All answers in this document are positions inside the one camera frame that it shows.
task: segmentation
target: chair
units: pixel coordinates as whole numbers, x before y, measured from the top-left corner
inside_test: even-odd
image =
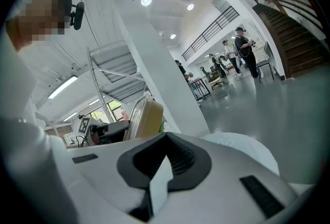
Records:
[[[269,47],[269,44],[268,42],[266,42],[265,44],[265,48],[263,48],[263,50],[265,51],[265,53],[267,54],[268,56],[268,59],[267,60],[263,60],[261,62],[258,62],[256,67],[257,67],[257,71],[258,71],[258,74],[259,74],[259,81],[261,82],[261,72],[260,72],[260,67],[262,66],[265,66],[265,65],[268,65],[269,66],[269,69],[270,69],[270,72],[272,74],[272,77],[273,77],[273,80],[274,80],[274,75],[273,75],[273,70],[270,66],[270,62],[272,61],[272,57],[271,57],[271,51],[270,51],[270,47]]]

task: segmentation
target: table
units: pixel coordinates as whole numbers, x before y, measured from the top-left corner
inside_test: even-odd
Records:
[[[211,94],[210,90],[208,90],[207,86],[205,85],[203,79],[200,77],[194,81],[192,81],[190,83],[198,92],[199,94],[201,95],[199,98],[197,98],[197,100],[199,99],[202,99],[204,98],[205,99],[205,96]]]

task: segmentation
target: headset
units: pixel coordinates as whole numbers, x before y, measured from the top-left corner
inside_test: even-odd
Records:
[[[83,2],[79,2],[77,5],[72,6],[76,8],[76,12],[71,12],[70,26],[73,26],[75,30],[79,30],[81,27],[81,22],[83,20],[82,17],[84,16],[85,4]]]

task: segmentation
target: staircase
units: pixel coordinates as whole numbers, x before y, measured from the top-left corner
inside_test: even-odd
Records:
[[[254,11],[265,23],[281,55],[286,78],[305,73],[328,63],[329,51],[296,20],[271,7],[257,4]]]

